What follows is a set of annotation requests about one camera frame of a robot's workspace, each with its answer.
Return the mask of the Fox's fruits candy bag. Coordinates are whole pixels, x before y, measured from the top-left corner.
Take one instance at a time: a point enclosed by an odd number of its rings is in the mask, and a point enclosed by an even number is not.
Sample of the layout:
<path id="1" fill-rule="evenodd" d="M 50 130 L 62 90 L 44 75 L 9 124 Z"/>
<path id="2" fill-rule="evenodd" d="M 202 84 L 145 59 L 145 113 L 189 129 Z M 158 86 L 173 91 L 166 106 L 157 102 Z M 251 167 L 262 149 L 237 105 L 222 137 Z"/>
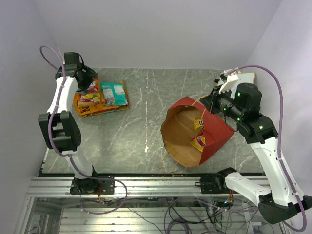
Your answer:
<path id="1" fill-rule="evenodd" d="M 196 137 L 191 140 L 190 143 L 194 148 L 203 152 L 203 149 L 206 146 L 205 137 L 203 131 L 200 131 Z"/>
<path id="2" fill-rule="evenodd" d="M 86 91 L 78 94 L 78 107 L 86 107 L 101 102 L 98 78 L 94 78 Z"/>

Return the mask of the teal snack packet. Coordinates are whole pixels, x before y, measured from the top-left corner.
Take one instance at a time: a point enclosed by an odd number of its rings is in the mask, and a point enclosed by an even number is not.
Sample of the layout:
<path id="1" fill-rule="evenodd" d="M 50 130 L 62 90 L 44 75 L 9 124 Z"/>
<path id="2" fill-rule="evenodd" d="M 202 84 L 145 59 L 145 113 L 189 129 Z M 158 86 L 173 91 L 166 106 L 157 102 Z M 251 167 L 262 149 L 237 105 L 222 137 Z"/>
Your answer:
<path id="1" fill-rule="evenodd" d="M 100 86 L 103 91 L 106 106 L 126 106 L 128 101 L 123 83 L 101 81 Z"/>

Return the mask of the orange Kettle chip bag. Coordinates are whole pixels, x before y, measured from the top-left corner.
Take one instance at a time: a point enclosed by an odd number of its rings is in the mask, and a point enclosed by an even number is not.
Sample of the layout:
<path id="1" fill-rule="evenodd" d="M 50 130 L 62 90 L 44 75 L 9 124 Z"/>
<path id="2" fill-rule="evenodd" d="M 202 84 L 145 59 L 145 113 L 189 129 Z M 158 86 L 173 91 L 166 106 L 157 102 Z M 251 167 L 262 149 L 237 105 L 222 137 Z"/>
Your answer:
<path id="1" fill-rule="evenodd" d="M 78 113 L 79 116 L 81 117 L 87 117 L 87 116 L 94 116 L 94 115 L 99 115 L 99 114 L 104 114 L 104 113 L 109 113 L 109 112 L 116 112 L 116 111 L 123 111 L 127 110 L 130 107 L 130 104 L 126 106 L 106 106 L 105 105 L 105 98 L 100 92 L 100 99 L 101 102 L 91 105 L 91 106 L 86 106 L 86 107 L 78 107 L 78 93 L 75 93 L 74 100 L 73 100 L 73 107 Z"/>

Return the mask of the red brown paper bag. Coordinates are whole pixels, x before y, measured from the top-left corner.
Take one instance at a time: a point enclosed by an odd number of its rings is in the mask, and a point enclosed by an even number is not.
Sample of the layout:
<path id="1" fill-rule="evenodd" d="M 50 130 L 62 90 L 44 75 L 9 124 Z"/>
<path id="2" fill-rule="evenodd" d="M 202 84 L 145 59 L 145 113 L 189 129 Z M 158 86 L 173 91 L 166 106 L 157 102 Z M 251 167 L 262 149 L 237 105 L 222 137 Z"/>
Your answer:
<path id="1" fill-rule="evenodd" d="M 221 117 L 188 96 L 167 110 L 160 131 L 164 148 L 175 165 L 188 168 L 203 164 L 234 134 Z"/>

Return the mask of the Doritos chip bag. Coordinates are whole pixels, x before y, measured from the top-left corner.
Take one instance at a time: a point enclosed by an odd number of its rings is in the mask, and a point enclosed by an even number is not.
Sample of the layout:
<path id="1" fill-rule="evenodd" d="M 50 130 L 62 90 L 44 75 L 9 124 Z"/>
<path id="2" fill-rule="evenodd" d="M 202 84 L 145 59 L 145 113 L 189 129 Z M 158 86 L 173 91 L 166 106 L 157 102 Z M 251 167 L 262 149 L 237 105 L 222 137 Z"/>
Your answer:
<path id="1" fill-rule="evenodd" d="M 74 109 L 80 117 L 127 110 L 130 105 L 125 81 L 106 82 L 98 78 L 85 95 L 75 93 Z"/>

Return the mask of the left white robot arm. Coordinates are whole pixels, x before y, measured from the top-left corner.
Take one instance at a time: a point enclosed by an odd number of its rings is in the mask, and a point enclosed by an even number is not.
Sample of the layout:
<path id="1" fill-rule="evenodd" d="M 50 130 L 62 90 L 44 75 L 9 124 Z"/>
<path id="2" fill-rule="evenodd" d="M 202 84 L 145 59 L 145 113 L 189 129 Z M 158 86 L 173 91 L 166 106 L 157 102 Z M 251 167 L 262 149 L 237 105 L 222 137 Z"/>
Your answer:
<path id="1" fill-rule="evenodd" d="M 55 74 L 56 90 L 51 106 L 38 117 L 49 149 L 64 158 L 74 172 L 70 194 L 94 194 L 99 181 L 93 165 L 80 149 L 81 132 L 71 113 L 76 93 L 86 93 L 97 73 L 86 66 L 77 52 L 66 52 Z"/>

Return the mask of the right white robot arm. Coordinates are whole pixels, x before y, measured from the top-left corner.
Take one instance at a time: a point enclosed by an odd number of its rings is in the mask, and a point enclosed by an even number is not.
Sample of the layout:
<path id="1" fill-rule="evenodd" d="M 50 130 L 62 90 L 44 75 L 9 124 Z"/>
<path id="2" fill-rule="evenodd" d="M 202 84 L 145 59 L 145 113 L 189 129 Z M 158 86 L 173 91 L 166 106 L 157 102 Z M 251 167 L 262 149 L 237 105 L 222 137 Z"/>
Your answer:
<path id="1" fill-rule="evenodd" d="M 238 192 L 254 203 L 262 217 L 270 224 L 286 221 L 311 208 L 311 196 L 304 195 L 281 151 L 278 150 L 278 132 L 272 120 L 260 113 L 262 93 L 256 85 L 241 83 L 234 98 L 231 91 L 222 93 L 221 86 L 200 99 L 211 114 L 222 112 L 236 121 L 238 132 L 257 155 L 270 188 L 264 188 L 233 168 L 219 171 L 215 180 L 216 189 L 225 193 Z"/>

